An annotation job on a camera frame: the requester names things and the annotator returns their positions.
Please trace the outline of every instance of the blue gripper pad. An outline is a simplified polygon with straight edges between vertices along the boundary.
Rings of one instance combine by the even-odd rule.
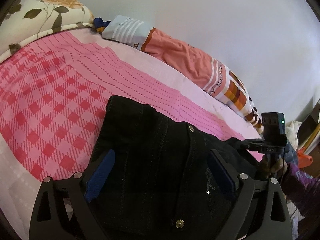
[[[207,163],[224,197],[228,200],[234,200],[239,188],[239,180],[235,169],[229,163],[226,163],[216,150],[210,151]]]
[[[110,150],[87,182],[85,199],[90,203],[97,198],[116,161],[114,150]]]

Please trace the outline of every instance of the blue fabric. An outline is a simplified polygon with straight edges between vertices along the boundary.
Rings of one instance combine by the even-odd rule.
[[[102,20],[102,18],[98,17],[98,18],[95,18],[93,20],[93,25],[94,27],[96,28],[96,30],[99,32],[99,33],[102,33],[102,31],[111,23],[111,21],[107,21],[107,22],[104,22]]]
[[[293,149],[293,147],[289,141],[288,141],[288,145],[289,145],[289,152],[287,152],[285,154],[285,161],[287,163],[293,163],[295,165],[298,165],[299,161],[298,161],[297,152]]]
[[[106,182],[110,171],[116,161],[114,150],[110,150],[103,158],[98,168],[87,182],[87,191],[84,194],[85,199],[90,203],[91,200],[97,198]]]

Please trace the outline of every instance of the pink blanket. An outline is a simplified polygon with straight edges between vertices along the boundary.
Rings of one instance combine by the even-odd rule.
[[[68,178],[86,168],[111,95],[150,104],[222,140],[243,138],[109,47],[82,44],[70,32],[35,41],[1,64],[1,134],[35,178]]]

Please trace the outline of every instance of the person's hand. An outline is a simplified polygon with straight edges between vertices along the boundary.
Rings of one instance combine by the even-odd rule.
[[[273,173],[277,173],[276,178],[279,179],[282,177],[283,174],[287,172],[288,165],[284,162],[284,169],[283,169],[283,159],[279,158],[275,165],[269,167],[267,156],[264,155],[261,162],[259,163],[258,172],[259,177],[261,179],[268,179],[269,176]]]

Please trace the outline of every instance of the white cloth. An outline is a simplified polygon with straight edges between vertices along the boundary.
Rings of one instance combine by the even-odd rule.
[[[287,134],[288,141],[291,143],[293,149],[296,151],[298,148],[298,130],[302,123],[298,121],[292,121],[289,126],[285,127],[285,133]]]

